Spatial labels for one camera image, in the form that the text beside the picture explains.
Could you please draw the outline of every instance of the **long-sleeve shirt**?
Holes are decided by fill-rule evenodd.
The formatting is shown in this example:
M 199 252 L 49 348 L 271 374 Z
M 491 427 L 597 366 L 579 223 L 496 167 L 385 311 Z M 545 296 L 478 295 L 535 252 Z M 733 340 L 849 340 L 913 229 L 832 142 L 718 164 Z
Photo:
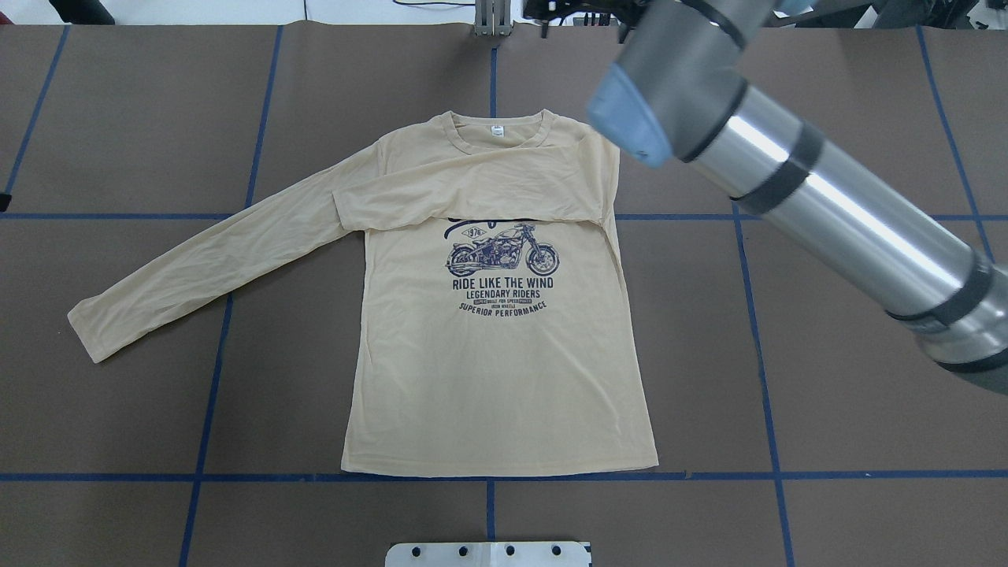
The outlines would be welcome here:
M 548 111 L 448 112 L 197 234 L 68 317 L 100 362 L 362 230 L 345 470 L 653 466 L 613 213 L 618 167 L 615 146 Z

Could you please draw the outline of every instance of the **folded sleeve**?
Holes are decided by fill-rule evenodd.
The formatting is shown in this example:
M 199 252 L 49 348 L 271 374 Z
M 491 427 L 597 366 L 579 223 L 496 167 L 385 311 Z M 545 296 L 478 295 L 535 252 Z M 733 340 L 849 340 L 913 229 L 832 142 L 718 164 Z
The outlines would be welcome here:
M 381 140 L 208 228 L 68 314 L 100 362 L 150 331 L 350 232 L 333 191 L 380 176 Z

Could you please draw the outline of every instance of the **black cable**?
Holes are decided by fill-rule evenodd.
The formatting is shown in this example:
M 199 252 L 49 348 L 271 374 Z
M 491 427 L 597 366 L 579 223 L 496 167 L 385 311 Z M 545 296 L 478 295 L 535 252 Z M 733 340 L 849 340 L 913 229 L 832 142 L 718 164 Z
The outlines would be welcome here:
M 944 21 L 941 23 L 942 29 L 949 29 L 949 20 L 952 19 L 953 13 L 956 11 L 956 0 L 952 0 L 948 4 L 942 3 L 942 7 L 946 9 Z
M 946 20 L 944 23 L 941 25 L 941 27 L 943 29 L 952 29 L 949 27 L 949 25 L 956 23 L 961 17 L 963 17 L 964 14 L 969 12 L 969 10 L 966 7 L 966 5 L 968 4 L 972 4 L 969 7 L 969 9 L 973 9 L 973 6 L 976 6 L 978 2 L 973 2 L 972 0 L 971 1 L 952 0 L 947 8 L 949 11 L 948 13 L 946 13 Z
M 392 0 L 400 6 L 476 6 L 475 3 L 465 2 L 403 2 L 402 0 Z
M 67 23 L 113 25 L 115 18 L 100 0 L 49 0 L 59 18 Z

